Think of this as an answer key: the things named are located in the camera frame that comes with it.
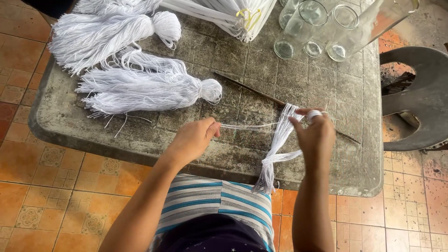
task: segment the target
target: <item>gray chair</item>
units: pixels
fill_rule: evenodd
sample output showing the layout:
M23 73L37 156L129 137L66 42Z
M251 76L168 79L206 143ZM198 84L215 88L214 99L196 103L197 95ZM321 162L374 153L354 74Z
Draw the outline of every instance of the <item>gray chair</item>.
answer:
M412 151L439 145L448 139L448 55L436 49L407 46L383 52L380 65L400 62L415 71L405 90L382 96L383 116L413 114L420 126L412 135L384 143L385 151Z

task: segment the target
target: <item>stained floor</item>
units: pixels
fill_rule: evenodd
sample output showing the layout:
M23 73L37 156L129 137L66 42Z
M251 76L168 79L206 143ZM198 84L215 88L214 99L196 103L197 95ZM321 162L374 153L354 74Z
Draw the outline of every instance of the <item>stained floor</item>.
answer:
M438 2L380 38L441 51L448 12ZM38 140L27 116L48 62L50 27L19 0L0 0L0 252L95 252L151 167ZM408 70L392 63L384 71ZM400 137L385 118L384 141ZM338 252L448 252L448 162L442 152L385 152L384 187L373 198L329 196ZM272 196L277 251L293 250L297 192Z

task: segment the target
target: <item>white ring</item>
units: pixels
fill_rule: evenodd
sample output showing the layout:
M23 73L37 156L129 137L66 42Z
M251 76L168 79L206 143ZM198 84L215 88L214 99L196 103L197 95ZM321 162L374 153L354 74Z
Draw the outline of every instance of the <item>white ring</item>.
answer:
M307 114L306 114L306 118L312 122L312 118L315 116L321 116L322 113L318 110L310 110Z

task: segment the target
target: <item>glass rim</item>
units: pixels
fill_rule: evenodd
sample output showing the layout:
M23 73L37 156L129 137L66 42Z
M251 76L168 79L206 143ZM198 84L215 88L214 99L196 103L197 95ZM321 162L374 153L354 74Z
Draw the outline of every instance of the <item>glass rim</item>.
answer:
M318 3L320 6L322 6L322 8L325 10L325 13L327 14L326 16L327 16L327 18L325 19L325 22L323 22L322 24L318 24L318 25L315 25L315 24L311 24L310 22L308 22L307 20L305 20L304 18L303 18L303 16L302 16L302 13L300 12L300 6L303 4L303 3L305 3L305 2L316 2L316 3ZM297 7L297 10L299 11L299 15L300 15L300 17L303 19L303 21L305 21L307 24L310 24L310 25L312 25L312 26L323 26L324 24L326 24L327 23L327 21L328 21L328 11L327 11L327 8L325 8L325 6L323 5L323 4L321 4L321 3L319 3L317 0L303 0L300 4L299 4L299 6Z
M351 12L351 14L356 18L356 22L355 22L355 24L353 25L353 27L351 27L351 26L345 26L345 25L341 24L341 23L339 22L339 20L337 20L336 15L335 15L335 11L336 11L337 9L346 9L346 10L348 10L349 12ZM358 16L358 14L356 14L356 12L355 12L350 6L347 6L347 5L344 5L344 4L338 4L336 7L333 8L333 10L332 10L332 20L336 21L340 26L342 26L342 27L344 27L344 28L346 28L346 29L354 29L354 28L356 28L356 27L358 26L358 24L359 24L359 16Z

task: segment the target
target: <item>weathered table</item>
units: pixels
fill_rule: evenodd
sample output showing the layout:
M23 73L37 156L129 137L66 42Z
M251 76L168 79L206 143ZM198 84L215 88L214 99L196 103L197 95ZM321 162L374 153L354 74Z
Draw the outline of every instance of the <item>weathered table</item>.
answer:
M352 4L360 11L360 6ZM198 100L195 105L167 112L138 111L124 116L88 119L82 95L74 93L78 78L70 77L51 59L31 109L29 125L38 138L69 148L143 165L157 157L184 123L213 116L226 124L259 125L278 121L280 110L257 94L213 76L212 70L300 107L326 108L336 128L358 144L337 135L331 161L330 193L371 197L383 186L381 94L378 43L374 42L349 61L336 63L326 55L311 59L299 54L284 61L272 50L280 32L277 4L258 37L242 43L213 23L178 13L182 38L171 50L155 35L139 41L155 55L185 62L188 72L201 79L216 78L223 86L217 105ZM273 128L261 131L221 129L205 154L183 172L210 178L254 184L261 160L270 149ZM297 150L291 134L282 152ZM303 157L275 164L280 188L297 190L304 175Z

